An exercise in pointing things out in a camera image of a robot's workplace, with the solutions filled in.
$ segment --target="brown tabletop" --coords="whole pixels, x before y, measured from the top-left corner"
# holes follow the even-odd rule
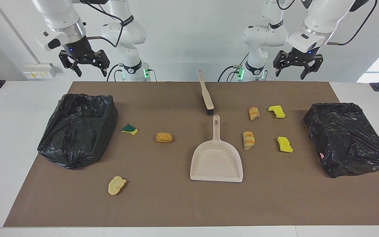
[[[199,83],[74,82],[69,93],[114,97],[110,144],[100,162],[74,171],[37,156],[4,226],[379,225],[379,171],[328,177],[302,121],[311,104],[338,102],[329,83],[206,84],[221,139],[241,156],[242,183],[190,180],[194,150],[212,139]],[[272,105],[286,118],[267,112]],[[250,121],[253,106],[261,117]],[[135,136],[120,133],[127,123]],[[257,143],[250,150],[242,146],[247,130]],[[173,143],[157,143],[158,132]],[[293,153],[279,151],[278,136]],[[128,182],[111,196],[116,175]]]

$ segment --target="black trash bag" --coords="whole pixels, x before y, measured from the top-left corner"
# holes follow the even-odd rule
[[[379,137],[358,105],[313,104],[304,122],[330,177],[379,170]]]
[[[38,152],[68,169],[100,160],[118,119],[113,97],[65,94],[49,119]]]

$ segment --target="white table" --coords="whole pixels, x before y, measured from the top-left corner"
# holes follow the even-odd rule
[[[70,85],[59,81],[7,81],[0,90],[0,236],[379,236],[379,226],[2,228],[35,160],[47,121]],[[379,135],[379,92],[367,84],[331,86],[341,102],[356,103],[364,110]]]

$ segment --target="white dustpan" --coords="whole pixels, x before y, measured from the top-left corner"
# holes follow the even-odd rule
[[[192,156],[192,180],[242,182],[242,162],[231,144],[220,140],[220,117],[213,117],[213,140],[199,145]]]

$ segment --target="hand brush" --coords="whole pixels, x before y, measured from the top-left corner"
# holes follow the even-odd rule
[[[213,105],[212,98],[210,97],[209,91],[206,88],[206,84],[204,83],[204,77],[201,70],[198,70],[198,77],[200,78],[201,84],[201,93],[203,94],[204,104],[206,105],[207,115],[213,115],[213,109],[215,106]]]

